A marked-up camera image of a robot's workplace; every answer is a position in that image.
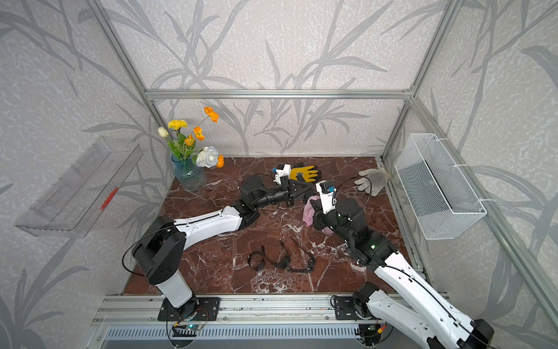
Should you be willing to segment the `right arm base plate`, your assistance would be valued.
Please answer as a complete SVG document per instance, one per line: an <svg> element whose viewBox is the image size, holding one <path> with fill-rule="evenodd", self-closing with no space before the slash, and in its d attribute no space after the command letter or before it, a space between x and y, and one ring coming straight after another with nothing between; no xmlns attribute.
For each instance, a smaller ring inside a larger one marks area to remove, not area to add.
<svg viewBox="0 0 558 349"><path fill-rule="evenodd" d="M352 296L332 295L330 297L330 306L334 309L335 318L338 321L349 320L369 320L370 317L362 317L355 306Z"/></svg>

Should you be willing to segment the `pink fluffy cloth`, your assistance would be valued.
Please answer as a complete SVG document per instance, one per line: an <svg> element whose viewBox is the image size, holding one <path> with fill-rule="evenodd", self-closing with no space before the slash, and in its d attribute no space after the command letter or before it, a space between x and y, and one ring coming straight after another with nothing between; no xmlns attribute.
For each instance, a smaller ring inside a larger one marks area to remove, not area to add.
<svg viewBox="0 0 558 349"><path fill-rule="evenodd" d="M306 226L312 226L317 231L326 227L320 196L311 196L307 200L302 219Z"/></svg>

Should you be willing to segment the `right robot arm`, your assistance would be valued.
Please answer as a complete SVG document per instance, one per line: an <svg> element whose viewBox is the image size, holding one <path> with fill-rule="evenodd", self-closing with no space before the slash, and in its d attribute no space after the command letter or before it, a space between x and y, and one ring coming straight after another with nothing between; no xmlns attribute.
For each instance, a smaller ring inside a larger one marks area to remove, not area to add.
<svg viewBox="0 0 558 349"><path fill-rule="evenodd" d="M313 227L319 231L328 228L341 237L350 256L406 302L401 305L377 286L366 283L353 295L360 316L386 321L422 348L491 346L493 327L461 312L418 275L386 236L368 226L356 200L331 204L328 199L310 199L309 204L314 210Z"/></svg>

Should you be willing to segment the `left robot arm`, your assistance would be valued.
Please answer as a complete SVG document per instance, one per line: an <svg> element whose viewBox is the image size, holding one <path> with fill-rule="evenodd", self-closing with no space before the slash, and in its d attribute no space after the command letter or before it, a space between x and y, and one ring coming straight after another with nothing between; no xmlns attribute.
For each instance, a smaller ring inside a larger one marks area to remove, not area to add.
<svg viewBox="0 0 558 349"><path fill-rule="evenodd" d="M181 308L194 298L180 272L180 261L187 248L220 234L244 229L260 217L259 209L268 205L294 205L317 192L315 183L292 180L267 187L261 176L247 177L239 188L240 199L230 206L192 218L173 220L161 216L132 248L132 257L149 284L156 286L173 308Z"/></svg>

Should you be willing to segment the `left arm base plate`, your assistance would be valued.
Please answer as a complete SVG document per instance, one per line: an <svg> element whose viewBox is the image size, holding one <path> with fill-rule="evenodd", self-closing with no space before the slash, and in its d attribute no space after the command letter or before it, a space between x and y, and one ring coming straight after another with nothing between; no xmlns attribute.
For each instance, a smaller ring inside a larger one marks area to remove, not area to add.
<svg viewBox="0 0 558 349"><path fill-rule="evenodd" d="M175 308L167 298L164 298L158 321L169 323L171 321L216 321L220 301L220 298L193 296L184 305Z"/></svg>

